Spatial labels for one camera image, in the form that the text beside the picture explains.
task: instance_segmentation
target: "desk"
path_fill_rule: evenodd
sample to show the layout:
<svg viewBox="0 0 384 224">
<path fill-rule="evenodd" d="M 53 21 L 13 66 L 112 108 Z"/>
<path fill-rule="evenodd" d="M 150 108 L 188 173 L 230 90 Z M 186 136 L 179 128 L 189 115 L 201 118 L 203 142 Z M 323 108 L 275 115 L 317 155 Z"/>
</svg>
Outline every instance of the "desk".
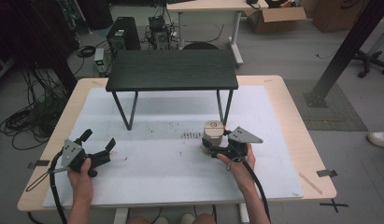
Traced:
<svg viewBox="0 0 384 224">
<path fill-rule="evenodd" d="M 331 178 L 329 176 L 319 177 L 316 173 L 319 170 L 324 170 L 325 166 L 282 78 L 278 76 L 246 76 L 237 77 L 237 80 L 240 85 L 265 86 L 293 165 L 299 175 L 299 181 L 305 194 L 302 200 L 334 198 L 336 190 Z M 107 78 L 84 78 L 78 82 L 41 156 L 41 160 L 51 161 L 55 154 L 61 150 L 64 139 L 69 136 L 73 129 L 89 90 L 91 88 L 104 88 L 106 84 Z M 48 167 L 36 167 L 28 186 L 44 174 L 47 169 Z M 42 206 L 49 186 L 49 179 L 46 178 L 34 190 L 24 192 L 19 200 L 18 208 L 21 211 L 52 209 Z"/>
<path fill-rule="evenodd" d="M 233 90 L 238 89 L 229 50 L 126 50 L 119 51 L 107 83 L 122 120 L 132 129 L 139 91 L 217 91 L 220 120 L 226 124 Z M 220 90 L 228 90 L 224 117 Z M 135 91 L 130 121 L 124 115 L 117 91 Z"/>
<path fill-rule="evenodd" d="M 261 8 L 268 8 L 268 5 L 265 1 L 260 0 L 258 4 Z M 244 10 L 251 10 L 252 7 L 246 3 L 246 0 L 195 0 L 191 2 L 176 3 L 167 5 L 168 11 L 173 11 L 178 13 L 178 34 L 179 34 L 179 48 L 183 48 L 182 40 L 182 14 L 183 12 L 188 11 L 235 11 L 235 21 L 233 34 L 229 37 L 230 47 L 235 56 L 235 61 L 237 65 L 243 64 L 241 54 L 237 46 L 237 34 L 238 26 L 240 23 L 241 12 Z"/>
</svg>

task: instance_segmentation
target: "knee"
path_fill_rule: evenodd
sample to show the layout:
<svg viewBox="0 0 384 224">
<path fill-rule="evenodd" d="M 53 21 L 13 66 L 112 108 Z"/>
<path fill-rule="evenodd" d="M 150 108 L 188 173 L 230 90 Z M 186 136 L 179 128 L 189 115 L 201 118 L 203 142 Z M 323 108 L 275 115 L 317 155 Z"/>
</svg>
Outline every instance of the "knee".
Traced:
<svg viewBox="0 0 384 224">
<path fill-rule="evenodd" d="M 193 222 L 193 224 L 199 224 L 199 223 L 215 224 L 215 218 L 210 214 L 204 213 L 198 216 Z"/>
<path fill-rule="evenodd" d="M 149 222 L 141 216 L 136 216 L 136 217 L 131 217 L 128 221 L 127 224 L 149 224 Z"/>
</svg>

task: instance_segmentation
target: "hand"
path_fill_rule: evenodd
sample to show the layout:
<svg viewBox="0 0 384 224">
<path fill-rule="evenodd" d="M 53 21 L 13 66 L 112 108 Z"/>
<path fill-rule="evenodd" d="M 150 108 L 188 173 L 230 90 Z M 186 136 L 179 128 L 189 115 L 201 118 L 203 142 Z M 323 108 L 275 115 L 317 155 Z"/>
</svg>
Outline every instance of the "hand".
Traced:
<svg viewBox="0 0 384 224">
<path fill-rule="evenodd" d="M 253 170 L 255 167 L 255 156 L 253 155 L 252 145 L 248 143 L 247 146 L 248 146 L 247 163 L 249 164 L 250 168 L 252 168 Z M 226 156 L 220 153 L 217 154 L 217 157 L 224 164 L 230 166 L 233 176 L 235 177 L 235 182 L 237 183 L 238 188 L 241 190 L 241 192 L 245 192 L 248 189 L 255 190 L 255 182 L 253 181 L 252 176 L 250 175 L 247 168 L 245 168 L 242 162 L 231 161 L 229 158 L 227 158 Z"/>
<path fill-rule="evenodd" d="M 88 175 L 92 160 L 87 158 L 81 166 L 80 173 L 68 170 L 68 178 L 73 190 L 73 204 L 83 203 L 90 205 L 93 196 L 92 180 Z"/>
</svg>

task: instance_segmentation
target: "black tape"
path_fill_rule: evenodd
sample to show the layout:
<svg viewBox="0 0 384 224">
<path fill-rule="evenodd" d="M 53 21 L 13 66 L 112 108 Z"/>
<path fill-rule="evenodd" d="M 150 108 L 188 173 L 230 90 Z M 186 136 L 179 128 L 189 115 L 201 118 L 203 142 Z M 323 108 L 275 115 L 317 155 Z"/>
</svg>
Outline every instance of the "black tape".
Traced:
<svg viewBox="0 0 384 224">
<path fill-rule="evenodd" d="M 332 171 L 329 171 L 329 170 L 321 170 L 321 171 L 317 171 L 317 175 L 319 177 L 323 177 L 323 176 L 329 176 L 330 178 L 334 177 L 334 176 L 337 176 L 337 172 L 335 170 L 332 170 Z"/>
<path fill-rule="evenodd" d="M 36 161 L 35 163 L 29 162 L 28 168 L 34 170 L 37 166 L 48 166 L 50 161 Z"/>
<path fill-rule="evenodd" d="M 339 213 L 337 207 L 349 207 L 348 204 L 345 203 L 335 203 L 334 199 L 332 199 L 331 203 L 320 203 L 321 206 L 333 206 L 336 213 Z"/>
</svg>

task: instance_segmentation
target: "cardboard box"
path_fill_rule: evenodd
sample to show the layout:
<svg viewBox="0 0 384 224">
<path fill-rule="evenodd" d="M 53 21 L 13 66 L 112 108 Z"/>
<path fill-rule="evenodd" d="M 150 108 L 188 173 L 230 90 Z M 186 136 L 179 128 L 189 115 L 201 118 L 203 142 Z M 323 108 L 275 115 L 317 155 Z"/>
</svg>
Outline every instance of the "cardboard box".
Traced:
<svg viewBox="0 0 384 224">
<path fill-rule="evenodd" d="M 321 0 L 312 23 L 323 33 L 348 31 L 369 0 Z"/>
<path fill-rule="evenodd" d="M 320 0 L 300 0 L 300 6 L 305 9 L 308 18 L 314 18 L 319 3 Z"/>
<path fill-rule="evenodd" d="M 296 21 L 305 20 L 302 7 L 283 7 L 257 10 L 250 14 L 247 21 L 257 34 L 292 31 Z"/>
</svg>

